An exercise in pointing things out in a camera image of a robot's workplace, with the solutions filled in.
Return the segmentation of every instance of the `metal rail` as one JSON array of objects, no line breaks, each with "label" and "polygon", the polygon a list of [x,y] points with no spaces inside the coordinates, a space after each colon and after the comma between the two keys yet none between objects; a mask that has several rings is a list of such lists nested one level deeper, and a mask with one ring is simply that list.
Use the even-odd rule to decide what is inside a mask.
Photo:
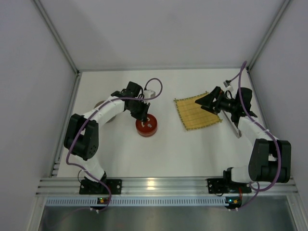
[{"label": "metal rail", "polygon": [[299,194],[287,196],[296,227],[300,231],[308,231],[308,217]]},{"label": "metal rail", "polygon": [[61,39],[58,31],[56,30],[55,26],[53,25],[50,17],[48,16],[43,4],[40,2],[40,0],[32,0],[34,6],[36,7],[36,9],[38,10],[39,14],[41,15],[42,19],[44,20],[46,27],[49,29],[49,31],[51,32],[54,40],[56,41],[56,43],[58,44],[60,50],[62,51],[64,57],[66,58],[66,60],[68,61],[68,63],[70,64],[72,70],[74,71],[75,74],[78,74],[79,71],[71,57],[71,55],[69,54],[67,48],[64,45],[63,40]]},{"label": "metal rail", "polygon": [[[226,206],[229,205],[225,196],[206,197],[206,196],[161,196],[161,197],[131,197],[121,196],[113,197],[109,206],[126,207],[126,206]],[[45,206],[99,206],[103,207],[106,204],[99,203],[97,197],[48,197]]]},{"label": "metal rail", "polygon": [[76,101],[81,77],[82,77],[82,73],[78,74],[78,76],[76,77],[75,82],[74,82],[74,87],[72,89],[72,93],[71,93],[71,96],[70,96],[67,111],[65,113],[63,129],[61,131],[59,141],[58,141],[58,145],[57,145],[57,150],[56,150],[55,159],[54,159],[55,161],[61,160],[61,155],[62,155],[63,148],[64,148],[63,142],[64,142],[64,138],[65,138],[65,134],[66,134],[66,129],[68,127],[68,123],[69,123],[69,120],[71,118],[74,106],[75,106],[75,101]]},{"label": "metal rail", "polygon": [[[161,177],[161,178],[121,178],[122,195],[125,196],[215,196],[208,193],[206,179],[217,177]],[[261,182],[265,188],[269,183]],[[77,178],[43,178],[41,179],[37,196],[80,196],[80,183]],[[298,193],[293,179],[288,183],[277,183],[275,186],[259,195],[277,196]]]},{"label": "metal rail", "polygon": [[258,59],[258,57],[260,56],[260,54],[262,53],[263,49],[265,48],[265,46],[267,45],[269,39],[271,38],[273,32],[275,31],[275,29],[277,28],[278,23],[281,21],[282,16],[285,14],[285,12],[287,11],[288,7],[291,5],[291,2],[293,0],[284,0],[283,3],[281,4],[277,14],[275,15],[272,23],[270,24],[266,34],[264,35],[261,43],[259,44],[254,56],[252,57],[251,61],[248,64],[248,70],[252,70],[252,68],[254,67],[254,65],[256,64],[256,61]]}]

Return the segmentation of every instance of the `white table surface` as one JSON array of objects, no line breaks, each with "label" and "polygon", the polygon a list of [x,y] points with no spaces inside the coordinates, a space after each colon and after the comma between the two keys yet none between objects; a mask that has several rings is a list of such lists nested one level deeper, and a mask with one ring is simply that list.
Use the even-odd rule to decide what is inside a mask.
[{"label": "white table surface", "polygon": [[[84,72],[81,77],[73,113],[83,114],[109,95],[125,88],[129,81],[144,86],[150,78],[160,78],[164,90],[151,101],[149,113],[158,121],[157,133],[141,137],[135,128],[135,119],[128,111],[105,124],[99,133],[96,155],[108,177],[188,177],[221,176],[228,167],[247,165],[252,145],[245,136],[236,138],[227,119],[207,128],[186,131],[180,121],[175,98],[195,96],[210,92],[215,86],[224,89],[223,81],[231,79],[239,69],[151,70]],[[251,87],[247,73],[242,76],[242,86]],[[159,91],[155,81],[149,89]],[[234,94],[237,81],[233,82]],[[262,121],[256,100],[251,109]],[[58,177],[76,177],[79,168],[65,163],[64,149]],[[73,155],[70,162],[75,162]]]}]

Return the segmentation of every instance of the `black mounting bracket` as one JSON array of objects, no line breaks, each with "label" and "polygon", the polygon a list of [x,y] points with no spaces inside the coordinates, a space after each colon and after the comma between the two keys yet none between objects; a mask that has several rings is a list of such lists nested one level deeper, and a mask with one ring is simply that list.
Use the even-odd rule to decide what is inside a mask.
[{"label": "black mounting bracket", "polygon": [[[126,89],[123,89],[122,91],[115,91],[111,94],[111,96],[116,96],[119,98],[137,98],[139,96],[139,92],[142,91],[142,86],[138,85],[134,82],[129,82]],[[136,100],[124,100],[125,107],[124,110],[129,110],[130,115],[137,119],[145,122],[147,120],[148,110],[150,107],[150,104],[146,104],[143,101],[136,101]]]},{"label": "black mounting bracket", "polygon": [[209,194],[239,193],[240,188],[242,193],[251,193],[251,188],[247,184],[231,180],[231,169],[228,168],[226,171],[223,171],[223,178],[207,179]]},{"label": "black mounting bracket", "polygon": [[[104,182],[113,195],[120,195],[122,191],[121,179],[106,179]],[[91,181],[87,178],[81,181],[79,188],[80,195],[108,195],[107,189],[98,182]]]}]

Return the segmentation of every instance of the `red container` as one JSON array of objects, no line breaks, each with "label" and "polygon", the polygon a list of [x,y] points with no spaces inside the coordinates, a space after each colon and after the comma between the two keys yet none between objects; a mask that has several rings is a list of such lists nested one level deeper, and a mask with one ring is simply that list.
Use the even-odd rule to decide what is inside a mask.
[{"label": "red container", "polygon": [[157,131],[157,120],[154,115],[148,114],[146,122],[136,120],[136,129],[141,136],[153,136]]}]

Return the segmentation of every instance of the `bamboo mat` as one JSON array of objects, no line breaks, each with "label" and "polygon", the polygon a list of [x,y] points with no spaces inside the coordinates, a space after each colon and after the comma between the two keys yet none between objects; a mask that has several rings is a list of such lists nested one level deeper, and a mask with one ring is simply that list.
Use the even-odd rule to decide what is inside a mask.
[{"label": "bamboo mat", "polygon": [[175,99],[178,114],[186,130],[196,130],[211,126],[222,120],[218,115],[214,115],[201,109],[201,105],[195,101],[206,96],[208,92],[185,99]]}]

